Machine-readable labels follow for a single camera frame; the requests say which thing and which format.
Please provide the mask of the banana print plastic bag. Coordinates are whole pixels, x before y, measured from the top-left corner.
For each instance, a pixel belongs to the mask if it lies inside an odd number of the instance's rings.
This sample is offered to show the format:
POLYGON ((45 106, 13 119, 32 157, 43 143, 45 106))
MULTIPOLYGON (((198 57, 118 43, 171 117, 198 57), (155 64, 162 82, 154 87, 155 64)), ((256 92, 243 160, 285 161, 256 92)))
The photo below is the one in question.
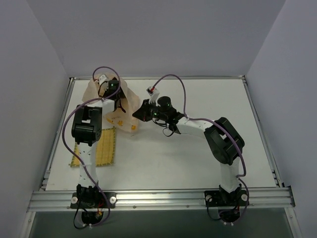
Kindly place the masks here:
MULTIPOLYGON (((111 73, 105 74, 109 80, 115 79, 116 76, 111 73)), ((116 111, 103 116, 107 126, 116 127, 125 132, 135 133, 138 130, 138 120, 132 117, 132 114, 138 110, 140 98, 128 87, 127 82, 121 79, 121 89, 124 93, 124 98, 121 100, 124 111, 120 108, 116 111)), ((97 80, 90 79, 88 86, 83 94, 82 101, 99 97, 99 85, 97 80)))

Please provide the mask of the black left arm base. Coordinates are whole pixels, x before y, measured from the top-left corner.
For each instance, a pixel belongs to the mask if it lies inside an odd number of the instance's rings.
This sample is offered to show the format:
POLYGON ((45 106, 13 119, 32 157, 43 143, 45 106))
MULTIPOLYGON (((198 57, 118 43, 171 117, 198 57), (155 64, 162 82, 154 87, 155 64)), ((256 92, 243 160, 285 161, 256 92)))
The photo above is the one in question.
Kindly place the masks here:
POLYGON ((70 201, 70 209, 75 210, 73 226, 77 230, 103 225, 110 217, 111 209, 115 208, 117 194, 115 192, 104 192, 106 199, 99 192, 95 192, 93 197, 73 193, 70 201))

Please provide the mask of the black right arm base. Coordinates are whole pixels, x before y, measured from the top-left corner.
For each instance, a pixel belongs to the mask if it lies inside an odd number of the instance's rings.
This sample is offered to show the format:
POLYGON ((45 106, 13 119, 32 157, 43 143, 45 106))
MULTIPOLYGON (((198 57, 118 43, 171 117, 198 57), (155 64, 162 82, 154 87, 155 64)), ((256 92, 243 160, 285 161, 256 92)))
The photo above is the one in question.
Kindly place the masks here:
POLYGON ((222 188, 204 192, 208 217, 213 221, 222 221, 225 225, 234 225, 249 206, 249 192, 240 188, 228 193, 222 188), (217 208, 218 217, 213 217, 210 208, 217 208))

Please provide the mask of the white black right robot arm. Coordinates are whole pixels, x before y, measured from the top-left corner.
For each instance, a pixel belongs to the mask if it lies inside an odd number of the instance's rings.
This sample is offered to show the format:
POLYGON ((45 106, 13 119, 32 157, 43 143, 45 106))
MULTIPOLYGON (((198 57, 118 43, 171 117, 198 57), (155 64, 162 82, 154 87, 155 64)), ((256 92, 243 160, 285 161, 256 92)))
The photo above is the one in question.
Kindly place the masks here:
POLYGON ((172 106, 167 96, 160 97, 157 103, 145 99, 132 116, 144 122, 161 120, 172 133, 205 138, 213 156, 220 162, 220 188, 232 193, 240 187, 239 178, 246 175, 242 157, 245 142, 227 118, 221 117, 215 121, 188 118, 172 106))

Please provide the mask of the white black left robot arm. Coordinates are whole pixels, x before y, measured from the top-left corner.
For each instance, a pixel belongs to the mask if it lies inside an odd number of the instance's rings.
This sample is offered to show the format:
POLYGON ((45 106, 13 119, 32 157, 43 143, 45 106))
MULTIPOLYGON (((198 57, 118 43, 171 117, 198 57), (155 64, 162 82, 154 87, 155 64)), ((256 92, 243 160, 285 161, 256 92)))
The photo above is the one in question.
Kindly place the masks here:
POLYGON ((104 99, 88 103, 75 112, 71 135, 77 144, 80 158, 80 178, 78 184, 85 188, 96 188, 97 144, 102 135, 103 116, 122 109, 120 81, 117 78, 102 83, 105 86, 104 99))

